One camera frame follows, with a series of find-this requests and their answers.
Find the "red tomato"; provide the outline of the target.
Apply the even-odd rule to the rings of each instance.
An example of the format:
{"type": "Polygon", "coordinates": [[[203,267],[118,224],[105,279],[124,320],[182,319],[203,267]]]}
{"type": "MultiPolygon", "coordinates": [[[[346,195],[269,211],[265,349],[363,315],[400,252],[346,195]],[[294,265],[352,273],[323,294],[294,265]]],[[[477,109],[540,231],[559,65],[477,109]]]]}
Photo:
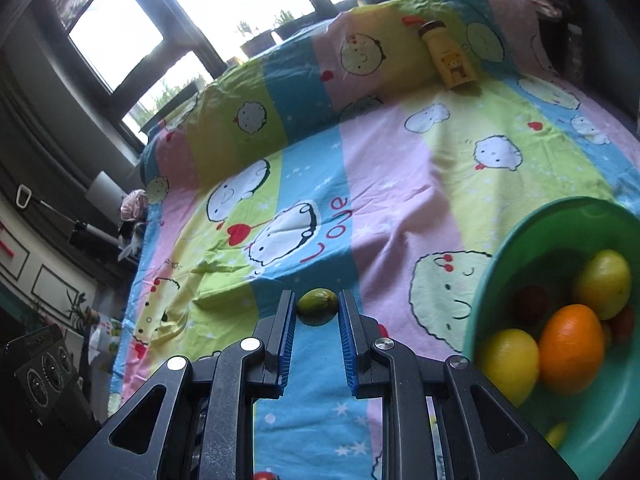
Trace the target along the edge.
{"type": "Polygon", "coordinates": [[[280,478],[271,471],[257,471],[254,473],[254,480],[280,480],[280,478]]]}

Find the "small yellow lemon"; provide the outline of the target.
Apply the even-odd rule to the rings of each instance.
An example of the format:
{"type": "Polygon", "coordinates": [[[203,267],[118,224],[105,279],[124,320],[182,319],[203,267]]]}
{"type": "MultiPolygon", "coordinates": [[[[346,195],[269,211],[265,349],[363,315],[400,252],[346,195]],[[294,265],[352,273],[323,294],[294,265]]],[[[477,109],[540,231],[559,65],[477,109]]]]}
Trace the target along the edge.
{"type": "Polygon", "coordinates": [[[537,343],[517,328],[499,330],[485,339],[475,364],[514,406],[523,404],[538,382],[537,343]]]}

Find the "large orange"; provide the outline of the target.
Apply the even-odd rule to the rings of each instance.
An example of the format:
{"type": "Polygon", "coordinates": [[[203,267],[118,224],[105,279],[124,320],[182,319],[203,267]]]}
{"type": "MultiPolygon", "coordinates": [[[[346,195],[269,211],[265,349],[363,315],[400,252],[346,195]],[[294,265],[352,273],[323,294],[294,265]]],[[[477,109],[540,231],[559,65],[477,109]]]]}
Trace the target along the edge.
{"type": "Polygon", "coordinates": [[[562,307],[544,326],[538,348],[542,383],[560,396],[581,393],[596,379],[604,361],[600,320],[583,304],[562,307]]]}

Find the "small round green fruit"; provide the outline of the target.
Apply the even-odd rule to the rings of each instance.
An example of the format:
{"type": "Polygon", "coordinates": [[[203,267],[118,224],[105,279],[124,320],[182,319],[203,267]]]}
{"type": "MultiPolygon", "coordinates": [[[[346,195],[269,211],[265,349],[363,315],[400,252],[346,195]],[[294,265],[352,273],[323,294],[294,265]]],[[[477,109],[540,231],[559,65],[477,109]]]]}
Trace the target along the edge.
{"type": "Polygon", "coordinates": [[[304,318],[333,318],[337,310],[337,294],[327,288],[311,289],[297,301],[297,313],[304,318]]]}

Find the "green plastic bowl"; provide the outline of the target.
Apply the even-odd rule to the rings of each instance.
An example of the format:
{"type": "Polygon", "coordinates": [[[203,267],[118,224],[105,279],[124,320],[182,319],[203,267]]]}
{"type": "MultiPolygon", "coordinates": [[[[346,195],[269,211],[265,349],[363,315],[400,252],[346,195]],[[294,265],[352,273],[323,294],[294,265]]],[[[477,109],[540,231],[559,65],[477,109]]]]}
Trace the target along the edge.
{"type": "MultiPolygon", "coordinates": [[[[628,209],[592,197],[555,200],[529,214],[504,239],[478,284],[463,344],[473,359],[492,333],[518,320],[516,293],[546,291],[552,310],[570,304],[572,281],[590,256],[619,252],[629,263],[628,304],[639,307],[639,220],[628,209]]],[[[565,420],[559,453],[581,479],[635,479],[639,475],[639,336],[605,355],[598,377],[576,396],[538,386],[519,409],[541,434],[565,420]]]]}

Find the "large yellow-green citrus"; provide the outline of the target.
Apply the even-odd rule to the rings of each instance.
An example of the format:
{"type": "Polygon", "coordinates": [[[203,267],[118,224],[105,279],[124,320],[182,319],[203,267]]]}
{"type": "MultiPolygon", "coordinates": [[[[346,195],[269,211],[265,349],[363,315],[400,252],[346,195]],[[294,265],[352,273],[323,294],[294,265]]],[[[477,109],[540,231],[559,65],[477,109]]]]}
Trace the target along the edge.
{"type": "Polygon", "coordinates": [[[572,298],[575,304],[590,307],[605,321],[626,306],[631,284],[627,260],[613,249],[603,249],[593,254],[578,272],[572,285],[572,298]]]}

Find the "white stick vacuum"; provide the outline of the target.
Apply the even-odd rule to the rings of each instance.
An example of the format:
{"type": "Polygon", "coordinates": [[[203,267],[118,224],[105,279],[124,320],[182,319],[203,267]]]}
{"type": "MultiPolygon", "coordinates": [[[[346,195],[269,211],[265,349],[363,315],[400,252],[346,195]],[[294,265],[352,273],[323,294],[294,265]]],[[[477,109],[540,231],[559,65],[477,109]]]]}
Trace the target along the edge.
{"type": "Polygon", "coordinates": [[[39,208],[53,212],[57,217],[62,218],[73,226],[70,232],[70,244],[86,252],[87,254],[95,252],[97,255],[117,254],[119,252],[119,242],[114,236],[105,233],[90,223],[81,220],[74,220],[61,211],[58,211],[44,200],[36,197],[24,183],[21,183],[16,190],[15,206],[18,209],[26,211],[31,204],[36,204],[39,208]]]}

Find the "pink crumpled clothes left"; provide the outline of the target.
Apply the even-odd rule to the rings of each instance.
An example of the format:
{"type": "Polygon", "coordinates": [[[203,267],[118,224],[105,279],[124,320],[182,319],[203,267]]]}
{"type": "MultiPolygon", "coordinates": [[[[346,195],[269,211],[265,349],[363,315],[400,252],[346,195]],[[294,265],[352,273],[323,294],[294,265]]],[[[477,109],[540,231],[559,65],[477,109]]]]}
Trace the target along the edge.
{"type": "Polygon", "coordinates": [[[145,190],[139,188],[126,195],[119,206],[119,217],[122,221],[138,222],[146,218],[148,196],[145,190]]]}

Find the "colourful cartoon bed sheet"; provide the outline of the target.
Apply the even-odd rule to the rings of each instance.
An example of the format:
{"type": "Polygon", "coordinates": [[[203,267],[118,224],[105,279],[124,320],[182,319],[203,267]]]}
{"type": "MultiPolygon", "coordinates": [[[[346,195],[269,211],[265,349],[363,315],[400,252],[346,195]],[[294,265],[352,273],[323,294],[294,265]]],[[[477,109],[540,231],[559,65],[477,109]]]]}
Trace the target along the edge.
{"type": "Polygon", "coordinates": [[[226,348],[281,292],[349,289],[428,358],[462,349],[518,222],[568,196],[639,208],[639,143],[552,70],[528,0],[360,6],[210,84],[141,157],[148,224],[110,407],[226,348]],[[445,23],[476,81],[447,89],[445,23]]]}

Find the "yellow cartoon bottle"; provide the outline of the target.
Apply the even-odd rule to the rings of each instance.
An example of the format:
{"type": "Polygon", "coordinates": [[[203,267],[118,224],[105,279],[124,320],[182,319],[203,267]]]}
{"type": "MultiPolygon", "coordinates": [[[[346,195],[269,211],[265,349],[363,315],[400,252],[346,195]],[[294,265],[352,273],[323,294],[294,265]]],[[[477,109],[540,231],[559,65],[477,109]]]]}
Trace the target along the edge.
{"type": "Polygon", "coordinates": [[[418,34],[430,51],[436,70],[447,89],[476,81],[472,64],[444,22],[426,22],[420,27],[418,34]]]}

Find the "black planter on sill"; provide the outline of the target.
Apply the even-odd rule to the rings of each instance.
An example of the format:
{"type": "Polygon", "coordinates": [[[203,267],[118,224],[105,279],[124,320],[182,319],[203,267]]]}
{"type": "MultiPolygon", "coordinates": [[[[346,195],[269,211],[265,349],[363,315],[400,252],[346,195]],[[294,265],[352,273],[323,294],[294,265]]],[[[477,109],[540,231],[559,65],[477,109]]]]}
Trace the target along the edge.
{"type": "Polygon", "coordinates": [[[248,58],[254,58],[260,55],[276,45],[276,42],[271,35],[270,30],[261,32],[250,40],[247,40],[242,44],[241,50],[248,58]]]}

